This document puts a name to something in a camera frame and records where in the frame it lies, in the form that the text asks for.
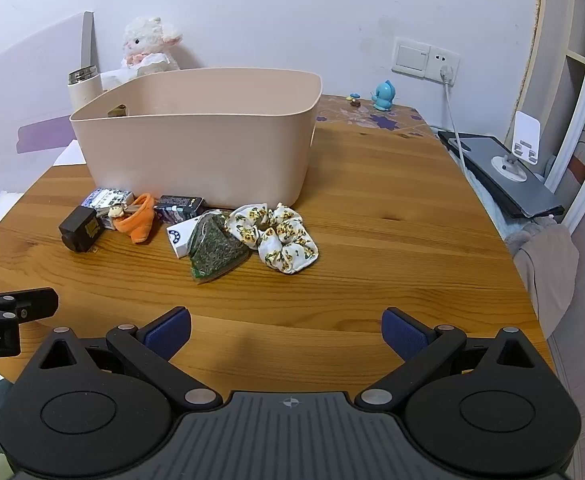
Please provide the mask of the floral white scrunchie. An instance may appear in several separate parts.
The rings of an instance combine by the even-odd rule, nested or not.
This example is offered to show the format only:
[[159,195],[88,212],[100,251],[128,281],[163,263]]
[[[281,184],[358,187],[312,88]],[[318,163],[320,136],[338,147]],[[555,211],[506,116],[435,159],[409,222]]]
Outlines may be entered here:
[[270,269],[296,274],[318,259],[319,251],[303,218],[283,204],[241,206],[225,220],[225,229],[259,255]]

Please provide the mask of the beige plastic storage bin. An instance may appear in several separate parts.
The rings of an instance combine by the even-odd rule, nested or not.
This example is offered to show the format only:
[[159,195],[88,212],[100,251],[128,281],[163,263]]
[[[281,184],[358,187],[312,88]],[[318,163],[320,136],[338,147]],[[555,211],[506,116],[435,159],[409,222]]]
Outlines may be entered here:
[[321,77],[207,67],[132,79],[70,117],[99,188],[293,205],[309,166]]

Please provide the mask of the cream thermos bottle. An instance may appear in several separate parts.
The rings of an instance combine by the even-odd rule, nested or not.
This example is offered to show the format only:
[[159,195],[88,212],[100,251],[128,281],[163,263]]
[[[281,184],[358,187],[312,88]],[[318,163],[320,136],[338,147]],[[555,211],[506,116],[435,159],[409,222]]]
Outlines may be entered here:
[[68,92],[74,110],[98,98],[102,91],[102,78],[95,65],[79,68],[68,75]]

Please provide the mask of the white card box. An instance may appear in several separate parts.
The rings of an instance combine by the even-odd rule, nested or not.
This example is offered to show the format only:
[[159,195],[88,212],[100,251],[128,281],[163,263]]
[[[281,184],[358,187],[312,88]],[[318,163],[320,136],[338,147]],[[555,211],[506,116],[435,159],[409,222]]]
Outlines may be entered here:
[[173,224],[173,226],[166,228],[166,234],[168,234],[168,239],[176,258],[181,259],[189,254],[190,247],[192,247],[193,243],[193,236],[200,221],[201,216]]

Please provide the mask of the white tissue pack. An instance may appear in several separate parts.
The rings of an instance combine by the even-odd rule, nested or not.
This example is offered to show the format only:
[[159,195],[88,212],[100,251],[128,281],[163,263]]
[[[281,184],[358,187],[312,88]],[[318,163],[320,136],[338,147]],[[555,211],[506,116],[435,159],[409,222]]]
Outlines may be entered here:
[[107,70],[99,74],[100,81],[102,82],[102,90],[109,91],[111,89],[125,84],[131,79],[137,77],[137,70],[134,68],[124,66],[117,68],[116,70]]

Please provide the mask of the beige crumpled cloth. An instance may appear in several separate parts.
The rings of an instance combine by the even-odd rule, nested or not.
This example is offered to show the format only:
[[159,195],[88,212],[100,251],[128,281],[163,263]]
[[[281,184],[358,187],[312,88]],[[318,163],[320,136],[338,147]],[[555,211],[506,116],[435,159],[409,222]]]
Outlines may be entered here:
[[554,218],[535,218],[505,238],[545,339],[573,299],[580,253],[570,231]]

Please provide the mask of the white plush lamb toy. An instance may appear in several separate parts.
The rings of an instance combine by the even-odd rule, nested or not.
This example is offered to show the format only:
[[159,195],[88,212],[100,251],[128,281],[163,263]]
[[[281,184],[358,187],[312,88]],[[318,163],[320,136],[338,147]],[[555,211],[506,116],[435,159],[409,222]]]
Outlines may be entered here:
[[125,26],[121,65],[137,75],[179,70],[172,49],[183,39],[181,32],[161,18],[134,18]]

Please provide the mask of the white phone stand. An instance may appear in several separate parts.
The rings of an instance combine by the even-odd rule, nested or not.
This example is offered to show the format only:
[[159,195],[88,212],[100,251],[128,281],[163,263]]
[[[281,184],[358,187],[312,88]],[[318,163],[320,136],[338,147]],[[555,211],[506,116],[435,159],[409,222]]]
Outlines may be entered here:
[[516,111],[513,125],[513,145],[505,155],[494,156],[493,168],[504,178],[516,183],[527,180],[524,163],[535,166],[539,161],[541,123],[534,117]]

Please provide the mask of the orange sock doll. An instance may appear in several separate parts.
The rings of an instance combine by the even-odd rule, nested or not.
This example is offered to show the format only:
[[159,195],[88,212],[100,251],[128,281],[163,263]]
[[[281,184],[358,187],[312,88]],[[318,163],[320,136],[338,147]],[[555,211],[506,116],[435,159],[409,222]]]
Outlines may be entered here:
[[114,229],[127,235],[133,244],[143,244],[148,240],[155,221],[155,199],[144,193],[129,205],[117,204],[108,210]]

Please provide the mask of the dark grey laptop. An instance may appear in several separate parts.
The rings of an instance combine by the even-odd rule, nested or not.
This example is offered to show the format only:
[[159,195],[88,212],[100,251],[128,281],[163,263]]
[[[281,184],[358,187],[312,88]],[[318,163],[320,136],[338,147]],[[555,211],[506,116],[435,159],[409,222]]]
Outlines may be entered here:
[[[557,196],[521,162],[525,156],[537,162],[540,132],[536,119],[531,126],[516,127],[514,152],[495,136],[459,135],[465,167],[510,217],[534,219],[565,213]],[[459,155],[454,133],[439,130],[437,136],[445,148]]]

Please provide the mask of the blue white patterned box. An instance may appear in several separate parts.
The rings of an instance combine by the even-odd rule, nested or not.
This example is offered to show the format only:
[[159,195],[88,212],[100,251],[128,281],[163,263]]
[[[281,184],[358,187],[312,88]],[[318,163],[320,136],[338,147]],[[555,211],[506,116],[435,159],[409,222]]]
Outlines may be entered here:
[[125,213],[127,206],[134,202],[131,191],[117,188],[96,188],[84,198],[82,207],[92,208],[98,218],[119,218]]

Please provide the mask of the white wall switch socket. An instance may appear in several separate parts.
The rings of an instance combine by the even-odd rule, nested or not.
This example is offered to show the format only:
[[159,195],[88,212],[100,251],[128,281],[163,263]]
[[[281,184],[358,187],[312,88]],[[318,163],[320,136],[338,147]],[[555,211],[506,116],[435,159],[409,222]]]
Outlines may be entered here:
[[395,37],[391,58],[393,73],[455,84],[461,57],[458,53],[423,42]]

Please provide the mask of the dark blue small box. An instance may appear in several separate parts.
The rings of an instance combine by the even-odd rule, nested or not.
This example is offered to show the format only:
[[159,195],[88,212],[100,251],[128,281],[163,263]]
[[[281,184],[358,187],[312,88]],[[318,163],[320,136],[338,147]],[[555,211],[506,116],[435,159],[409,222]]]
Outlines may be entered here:
[[162,195],[156,200],[155,213],[166,224],[176,224],[198,217],[204,212],[202,197]]

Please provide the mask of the small mushroom figurine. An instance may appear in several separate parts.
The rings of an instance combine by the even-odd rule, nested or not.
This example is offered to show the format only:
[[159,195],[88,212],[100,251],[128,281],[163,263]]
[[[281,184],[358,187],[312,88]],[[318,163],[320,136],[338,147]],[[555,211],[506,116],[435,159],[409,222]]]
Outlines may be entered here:
[[349,102],[353,107],[360,107],[361,96],[358,93],[350,93],[347,96],[347,102]]

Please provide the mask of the white wardrobe frame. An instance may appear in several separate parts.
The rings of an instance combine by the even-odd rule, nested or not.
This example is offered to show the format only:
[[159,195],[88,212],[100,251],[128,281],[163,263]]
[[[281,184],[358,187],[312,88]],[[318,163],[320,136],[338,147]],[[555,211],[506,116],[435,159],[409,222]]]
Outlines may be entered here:
[[585,216],[585,0],[537,0],[518,108],[541,122],[537,170],[575,231]]

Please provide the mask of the lilac bed headboard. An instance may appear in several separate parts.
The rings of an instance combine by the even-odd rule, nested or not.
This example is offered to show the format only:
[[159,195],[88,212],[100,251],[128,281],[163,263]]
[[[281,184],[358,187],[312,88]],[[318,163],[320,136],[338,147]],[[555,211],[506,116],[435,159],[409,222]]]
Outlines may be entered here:
[[74,139],[68,76],[90,65],[94,14],[47,27],[0,54],[0,192],[24,192]]

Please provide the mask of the blue penguin figurine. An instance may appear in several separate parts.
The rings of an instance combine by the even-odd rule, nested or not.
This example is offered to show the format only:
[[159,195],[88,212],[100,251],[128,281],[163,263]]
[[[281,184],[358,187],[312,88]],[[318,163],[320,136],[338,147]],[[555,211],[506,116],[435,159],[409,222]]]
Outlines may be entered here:
[[381,112],[388,112],[391,110],[394,98],[395,88],[390,80],[378,84],[375,91],[371,94],[373,107]]

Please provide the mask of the green tea packet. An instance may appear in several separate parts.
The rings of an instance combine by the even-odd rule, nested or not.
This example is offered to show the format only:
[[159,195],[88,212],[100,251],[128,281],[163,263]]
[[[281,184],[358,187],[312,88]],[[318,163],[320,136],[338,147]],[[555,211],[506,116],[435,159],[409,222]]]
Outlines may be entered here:
[[248,260],[250,249],[226,231],[222,212],[209,211],[190,237],[188,257],[194,281],[207,283]]

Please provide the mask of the black power adapter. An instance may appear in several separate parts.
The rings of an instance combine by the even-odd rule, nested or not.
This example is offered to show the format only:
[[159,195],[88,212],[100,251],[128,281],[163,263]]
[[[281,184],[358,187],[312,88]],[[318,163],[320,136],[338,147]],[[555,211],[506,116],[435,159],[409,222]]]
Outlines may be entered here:
[[72,252],[88,252],[105,231],[96,210],[84,206],[77,206],[58,229],[62,242]]

